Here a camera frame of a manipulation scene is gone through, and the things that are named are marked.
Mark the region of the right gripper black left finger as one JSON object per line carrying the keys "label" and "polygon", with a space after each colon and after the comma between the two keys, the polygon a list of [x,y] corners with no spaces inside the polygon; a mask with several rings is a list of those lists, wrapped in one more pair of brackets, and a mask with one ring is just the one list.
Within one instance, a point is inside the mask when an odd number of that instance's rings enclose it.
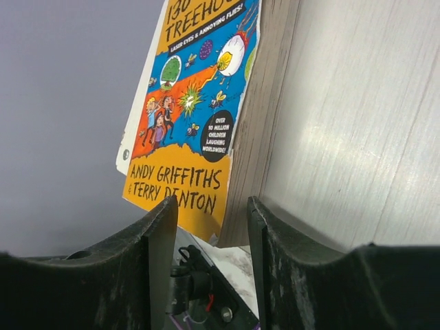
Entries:
{"label": "right gripper black left finger", "polygon": [[161,329],[178,207],[167,197],[135,223],[65,258],[1,254],[2,329]]}

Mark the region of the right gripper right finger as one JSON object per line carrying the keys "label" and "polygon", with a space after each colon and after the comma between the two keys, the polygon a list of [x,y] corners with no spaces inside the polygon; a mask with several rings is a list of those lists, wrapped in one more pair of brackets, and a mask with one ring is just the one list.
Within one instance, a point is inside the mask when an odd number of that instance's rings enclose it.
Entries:
{"label": "right gripper right finger", "polygon": [[438,329],[439,248],[370,243],[342,253],[247,201],[262,329]]}

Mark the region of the orange 130-Storey Treehouse book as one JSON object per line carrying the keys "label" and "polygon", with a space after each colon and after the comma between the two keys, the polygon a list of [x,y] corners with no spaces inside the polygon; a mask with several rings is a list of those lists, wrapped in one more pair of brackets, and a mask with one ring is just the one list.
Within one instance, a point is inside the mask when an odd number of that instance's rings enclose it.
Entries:
{"label": "orange 130-Storey Treehouse book", "polygon": [[122,196],[221,248],[248,243],[298,1],[165,1],[116,160]]}

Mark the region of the white two-tier wooden shelf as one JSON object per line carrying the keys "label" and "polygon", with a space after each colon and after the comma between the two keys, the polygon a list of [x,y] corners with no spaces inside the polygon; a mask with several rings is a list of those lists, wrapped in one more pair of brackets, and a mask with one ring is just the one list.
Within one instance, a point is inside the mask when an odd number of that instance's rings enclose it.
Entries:
{"label": "white two-tier wooden shelf", "polygon": [[439,243],[439,2],[298,1],[259,197],[338,249]]}

